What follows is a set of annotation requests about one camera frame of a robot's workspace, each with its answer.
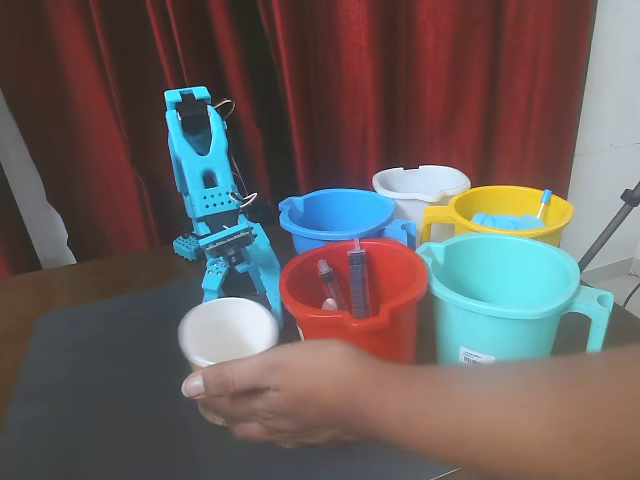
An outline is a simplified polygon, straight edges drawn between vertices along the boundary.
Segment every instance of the red plastic jug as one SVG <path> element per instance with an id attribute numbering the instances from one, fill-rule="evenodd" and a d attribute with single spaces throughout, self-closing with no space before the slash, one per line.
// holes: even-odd
<path id="1" fill-rule="evenodd" d="M 280 277 L 280 293 L 305 339 L 336 338 L 384 360 L 414 363 L 418 301 L 427 291 L 427 269 L 411 249 L 393 240 L 362 240 L 367 253 L 371 317 L 322 310 L 326 295 L 318 260 L 326 260 L 351 309 L 347 252 L 354 242 L 310 250 L 291 260 Z"/>

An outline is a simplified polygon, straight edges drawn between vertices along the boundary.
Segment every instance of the wire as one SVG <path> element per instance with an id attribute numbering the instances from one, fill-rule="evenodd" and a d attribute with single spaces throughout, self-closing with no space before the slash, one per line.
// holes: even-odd
<path id="1" fill-rule="evenodd" d="M 247 195 L 246 197 L 240 197 L 240 198 L 238 197 L 239 195 L 235 192 L 229 193 L 229 198 L 231 198 L 231 200 L 235 200 L 236 202 L 244 202 L 238 208 L 245 208 L 251 205 L 255 201 L 255 199 L 258 198 L 258 193 L 254 192 L 251 195 Z"/>
<path id="2" fill-rule="evenodd" d="M 640 282 L 638 282 L 638 285 L 633 287 L 633 290 L 631 290 L 631 293 L 627 295 L 627 299 L 622 304 L 622 308 L 627 308 L 627 303 L 629 303 L 629 300 L 631 300 L 631 297 L 633 297 L 633 294 L 636 293 L 639 288 L 640 288 Z"/>
<path id="3" fill-rule="evenodd" d="M 234 110 L 236 109 L 236 103 L 233 100 L 229 100 L 228 98 L 225 98 L 223 100 L 220 100 L 218 103 L 216 103 L 213 108 L 218 110 L 222 105 L 226 105 L 226 104 L 231 104 L 231 110 L 229 110 L 229 112 L 222 117 L 223 120 L 226 120 L 227 118 L 229 118 L 231 116 L 231 114 L 234 112 Z M 236 169 L 235 172 L 231 172 L 233 175 L 235 175 L 236 177 L 238 177 L 240 179 L 240 183 L 242 183 L 242 189 L 244 190 L 244 194 L 246 195 L 245 197 L 241 197 L 241 198 L 236 198 L 234 195 L 232 195 L 231 193 L 229 194 L 229 197 L 232 200 L 235 201 L 242 201 L 244 202 L 242 205 L 240 205 L 239 208 L 246 208 L 249 205 L 251 205 L 255 199 L 258 197 L 258 193 L 254 192 L 252 194 L 248 194 L 249 190 L 247 190 L 247 185 L 244 183 L 244 178 L 242 178 L 242 173 L 240 173 L 240 168 L 238 167 L 238 164 L 236 163 L 236 159 L 233 157 L 233 152 L 231 151 L 231 146 L 229 145 L 227 147 L 227 152 L 229 154 L 229 158 L 231 159 L 231 163 L 233 164 L 233 168 Z"/>
<path id="4" fill-rule="evenodd" d="M 223 100 L 220 100 L 218 103 L 216 103 L 213 108 L 215 108 L 216 110 L 218 108 L 220 108 L 222 105 L 226 105 L 227 103 L 231 104 L 231 110 L 229 110 L 229 112 L 222 117 L 223 120 L 226 120 L 227 118 L 229 118 L 231 116 L 231 114 L 233 113 L 233 111 L 236 109 L 236 102 L 234 102 L 233 100 L 229 100 L 228 98 L 225 98 Z"/>

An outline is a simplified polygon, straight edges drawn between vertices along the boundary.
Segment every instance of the table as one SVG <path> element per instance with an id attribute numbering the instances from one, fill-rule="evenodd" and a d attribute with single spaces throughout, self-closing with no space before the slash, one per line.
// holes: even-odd
<path id="1" fill-rule="evenodd" d="M 280 258 L 292 255 L 285 232 L 268 229 Z M 0 280 L 0 428 L 9 408 L 37 319 L 61 308 L 93 303 L 125 293 L 154 288 L 171 280 L 200 277 L 204 265 L 179 258 L 170 247 L 42 270 Z M 586 343 L 587 321 L 573 316 L 561 325 L 554 352 L 580 351 Z M 640 321 L 617 306 L 606 347 L 640 342 Z M 480 480 L 458 471 L 450 480 Z"/>

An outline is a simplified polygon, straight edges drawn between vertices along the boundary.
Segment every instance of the blue plastic bowl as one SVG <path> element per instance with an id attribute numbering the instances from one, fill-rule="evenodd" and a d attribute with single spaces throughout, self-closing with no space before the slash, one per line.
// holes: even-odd
<path id="1" fill-rule="evenodd" d="M 279 205 L 280 226 L 296 252 L 354 238 L 392 238 L 415 249 L 415 224 L 394 220 L 395 202 L 375 192 L 336 188 L 289 197 Z"/>

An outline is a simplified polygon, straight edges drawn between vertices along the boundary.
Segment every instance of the barcode label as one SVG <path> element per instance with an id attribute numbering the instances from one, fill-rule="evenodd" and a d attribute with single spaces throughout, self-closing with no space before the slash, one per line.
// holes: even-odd
<path id="1" fill-rule="evenodd" d="M 489 363 L 494 363 L 496 361 L 496 357 L 474 352 L 473 350 L 469 350 L 465 347 L 460 347 L 460 357 L 458 361 L 467 365 L 487 365 Z"/>

